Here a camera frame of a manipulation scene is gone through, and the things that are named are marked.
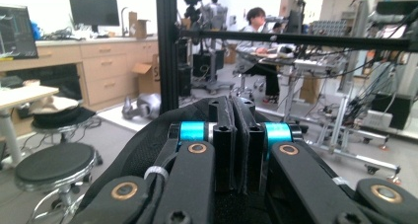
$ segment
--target computer monitor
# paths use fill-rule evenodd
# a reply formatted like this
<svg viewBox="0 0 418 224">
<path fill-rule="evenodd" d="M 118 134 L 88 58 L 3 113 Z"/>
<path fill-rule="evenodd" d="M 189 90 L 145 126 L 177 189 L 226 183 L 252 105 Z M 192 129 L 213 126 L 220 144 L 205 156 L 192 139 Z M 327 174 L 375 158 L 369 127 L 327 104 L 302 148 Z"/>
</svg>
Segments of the computer monitor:
<svg viewBox="0 0 418 224">
<path fill-rule="evenodd" d="M 117 0 L 70 0 L 75 25 L 90 25 L 97 33 L 98 26 L 119 26 Z"/>
<path fill-rule="evenodd" d="M 37 58 L 28 8 L 0 6 L 0 60 Z"/>
<path fill-rule="evenodd" d="M 302 32 L 302 14 L 291 10 L 285 34 L 300 34 Z"/>
</svg>

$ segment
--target black metal frame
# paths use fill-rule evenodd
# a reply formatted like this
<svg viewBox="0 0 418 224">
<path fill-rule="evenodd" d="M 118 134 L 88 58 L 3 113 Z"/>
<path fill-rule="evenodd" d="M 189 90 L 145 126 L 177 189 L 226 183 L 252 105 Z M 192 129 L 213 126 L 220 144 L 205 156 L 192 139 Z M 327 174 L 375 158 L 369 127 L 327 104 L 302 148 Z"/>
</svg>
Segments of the black metal frame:
<svg viewBox="0 0 418 224">
<path fill-rule="evenodd" d="M 323 37 L 241 32 L 181 31 L 175 26 L 176 0 L 157 0 L 161 74 L 161 113 L 178 108 L 178 75 L 175 42 L 179 37 L 243 39 L 294 44 L 337 46 L 352 49 L 382 49 L 418 52 L 418 43 L 406 38 Z"/>
</svg>

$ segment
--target gray floor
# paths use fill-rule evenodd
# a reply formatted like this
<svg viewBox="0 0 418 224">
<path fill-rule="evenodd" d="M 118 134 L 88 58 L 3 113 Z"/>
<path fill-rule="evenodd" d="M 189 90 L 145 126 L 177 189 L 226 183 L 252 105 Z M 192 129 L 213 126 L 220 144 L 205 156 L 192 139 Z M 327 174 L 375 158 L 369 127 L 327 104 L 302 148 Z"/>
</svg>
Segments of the gray floor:
<svg viewBox="0 0 418 224">
<path fill-rule="evenodd" d="M 232 67 L 232 65 L 226 65 L 224 69 L 220 70 L 218 72 L 219 80 L 232 80 L 238 84 L 240 82 L 240 78 L 232 77 Z M 257 78 L 258 77 L 251 77 L 247 79 L 247 84 L 252 86 L 252 83 Z M 219 97 L 220 95 L 228 94 L 228 89 L 220 90 L 217 95 L 209 95 L 206 90 L 193 89 L 193 97 L 182 99 L 180 103 L 185 105 L 200 98 Z M 262 92 L 254 92 L 256 105 L 260 108 L 275 111 L 277 106 L 264 105 L 261 102 L 262 96 Z M 293 112 L 298 112 L 301 116 L 303 116 L 306 115 L 309 110 L 310 107 L 295 106 Z M 280 117 L 272 115 L 269 115 L 269 117 L 277 121 L 281 119 Z M 318 125 L 310 124 L 310 130 L 306 135 L 306 138 L 309 140 L 316 140 L 319 131 L 320 127 Z M 84 137 L 83 131 L 77 131 L 73 140 L 78 140 L 83 137 L 81 142 L 94 145 L 101 153 L 104 159 L 104 164 L 99 167 L 94 167 L 92 171 L 93 178 L 96 179 L 111 164 L 119 151 L 134 135 L 134 133 L 135 132 L 131 129 L 127 129 L 104 120 L 101 126 L 86 130 Z M 41 135 L 36 135 L 28 140 L 26 146 L 34 148 L 39 144 L 41 139 Z M 26 140 L 27 138 L 25 137 L 21 138 L 21 145 L 23 145 Z M 418 172 L 416 170 L 416 168 L 418 168 L 418 160 L 416 159 L 418 157 L 418 146 L 416 141 L 391 136 L 386 143 L 389 148 L 387 151 L 379 149 L 379 145 L 381 145 L 381 143 L 378 140 L 372 140 L 369 144 L 364 144 L 362 141 L 362 137 L 351 135 L 349 137 L 349 151 L 353 154 L 399 165 L 401 167 L 399 175 L 402 180 L 401 186 L 415 196 L 418 196 Z M 47 146 L 50 145 L 42 144 L 38 149 Z M 357 181 L 360 179 L 369 177 L 385 179 L 393 174 L 391 170 L 381 169 L 372 176 L 366 172 L 366 168 L 362 162 L 341 158 L 336 155 L 331 155 L 328 152 L 318 151 L 318 154 L 338 175 L 347 180 L 352 188 L 355 188 Z M 13 170 L 0 172 L 0 190 L 0 223 L 2 224 L 26 223 L 31 211 L 38 201 L 44 196 L 43 193 L 23 192 L 18 190 L 13 183 Z M 57 223 L 57 221 L 52 218 L 39 223 Z"/>
</svg>

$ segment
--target black stool seat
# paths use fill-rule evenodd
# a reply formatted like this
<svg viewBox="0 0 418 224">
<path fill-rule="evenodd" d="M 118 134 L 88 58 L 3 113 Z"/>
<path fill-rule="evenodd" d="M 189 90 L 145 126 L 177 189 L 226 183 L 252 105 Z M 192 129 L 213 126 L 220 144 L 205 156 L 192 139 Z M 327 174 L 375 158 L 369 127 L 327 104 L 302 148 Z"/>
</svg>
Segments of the black stool seat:
<svg viewBox="0 0 418 224">
<path fill-rule="evenodd" d="M 95 165 L 96 150 L 83 143 L 61 143 L 24 159 L 15 170 L 16 185 L 27 191 L 68 185 Z"/>
</svg>

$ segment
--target metal grommet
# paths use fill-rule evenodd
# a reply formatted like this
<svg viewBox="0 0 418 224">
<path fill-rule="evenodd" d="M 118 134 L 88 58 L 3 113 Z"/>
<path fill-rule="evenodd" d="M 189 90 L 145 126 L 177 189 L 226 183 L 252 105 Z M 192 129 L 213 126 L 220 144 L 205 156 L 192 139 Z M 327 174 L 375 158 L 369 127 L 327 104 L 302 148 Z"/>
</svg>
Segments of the metal grommet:
<svg viewBox="0 0 418 224">
<path fill-rule="evenodd" d="M 191 153 L 204 153 L 206 149 L 206 145 L 201 143 L 195 143 L 188 146 L 188 151 Z"/>
<path fill-rule="evenodd" d="M 382 185 L 374 185 L 374 186 L 371 186 L 371 190 L 372 190 L 372 194 L 390 203 L 402 202 L 402 196 L 399 194 L 399 192 L 397 192 L 393 188 L 385 187 Z"/>
<path fill-rule="evenodd" d="M 129 187 L 130 190 L 127 193 L 120 194 L 118 191 L 122 187 Z M 137 190 L 138 190 L 138 185 L 134 183 L 121 183 L 113 188 L 113 190 L 111 191 L 111 197 L 117 200 L 126 200 L 126 199 L 131 198 L 136 193 Z"/>
<path fill-rule="evenodd" d="M 299 153 L 299 150 L 295 147 L 295 146 L 292 146 L 292 145 L 282 145 L 282 146 L 280 146 L 279 147 L 279 149 L 280 149 L 280 152 L 282 152 L 282 153 L 284 153 L 284 154 L 287 154 L 287 155 L 290 155 L 290 156 L 295 156 L 296 154 L 298 154 Z"/>
</svg>

